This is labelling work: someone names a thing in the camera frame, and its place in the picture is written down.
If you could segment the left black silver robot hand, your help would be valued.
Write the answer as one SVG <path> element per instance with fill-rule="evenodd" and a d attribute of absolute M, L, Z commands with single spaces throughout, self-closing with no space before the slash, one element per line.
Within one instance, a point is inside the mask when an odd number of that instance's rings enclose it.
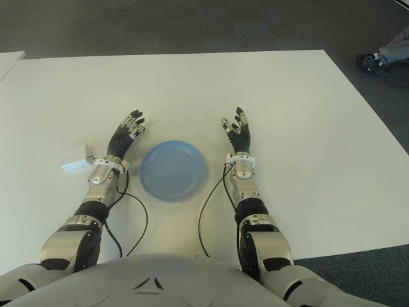
<path fill-rule="evenodd" d="M 137 109 L 126 115 L 111 137 L 107 155 L 123 159 L 135 139 L 144 132 L 144 121 L 143 113 Z"/>

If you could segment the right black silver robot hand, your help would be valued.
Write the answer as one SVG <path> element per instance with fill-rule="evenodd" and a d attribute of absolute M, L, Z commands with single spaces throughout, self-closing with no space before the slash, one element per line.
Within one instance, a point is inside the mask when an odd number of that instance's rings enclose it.
<path fill-rule="evenodd" d="M 251 133 L 249 121 L 244 110 L 240 107 L 236 109 L 236 123 L 230 123 L 226 118 L 221 119 L 222 128 L 225 130 L 229 142 L 235 153 L 250 153 Z"/>

